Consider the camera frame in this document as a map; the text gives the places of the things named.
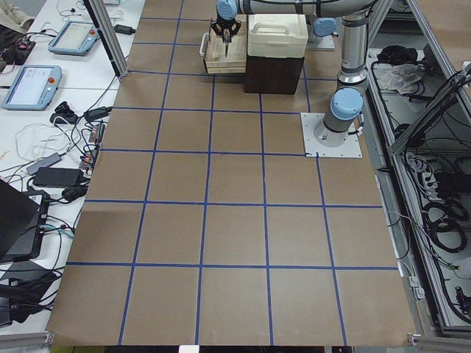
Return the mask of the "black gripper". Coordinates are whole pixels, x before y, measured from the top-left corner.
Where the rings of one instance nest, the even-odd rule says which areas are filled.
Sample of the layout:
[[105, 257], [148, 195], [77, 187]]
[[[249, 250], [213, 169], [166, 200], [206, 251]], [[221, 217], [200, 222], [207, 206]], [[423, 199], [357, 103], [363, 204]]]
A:
[[241, 22], [235, 18], [227, 20], [218, 16], [214, 21], [214, 32], [222, 36], [224, 43], [232, 43], [232, 37], [238, 34]]

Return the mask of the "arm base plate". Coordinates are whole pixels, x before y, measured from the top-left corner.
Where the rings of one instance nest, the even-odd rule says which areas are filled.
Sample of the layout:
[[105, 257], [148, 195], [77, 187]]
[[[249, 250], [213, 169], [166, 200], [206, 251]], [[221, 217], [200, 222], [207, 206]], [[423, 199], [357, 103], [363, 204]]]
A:
[[319, 158], [362, 158], [359, 137], [352, 122], [346, 132], [331, 132], [324, 113], [300, 113], [305, 156]]

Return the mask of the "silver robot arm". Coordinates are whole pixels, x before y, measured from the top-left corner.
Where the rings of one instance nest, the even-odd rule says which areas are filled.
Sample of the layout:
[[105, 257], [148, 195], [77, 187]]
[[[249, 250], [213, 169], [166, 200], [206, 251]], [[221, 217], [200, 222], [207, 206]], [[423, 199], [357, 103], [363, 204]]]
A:
[[[213, 31], [225, 45], [238, 31], [237, 15], [304, 15], [311, 31], [307, 44], [306, 79], [337, 80], [337, 88], [354, 88], [361, 95], [367, 87], [366, 50], [369, 12], [374, 1], [218, 1]], [[340, 25], [336, 49], [318, 49], [314, 23], [334, 19]]]

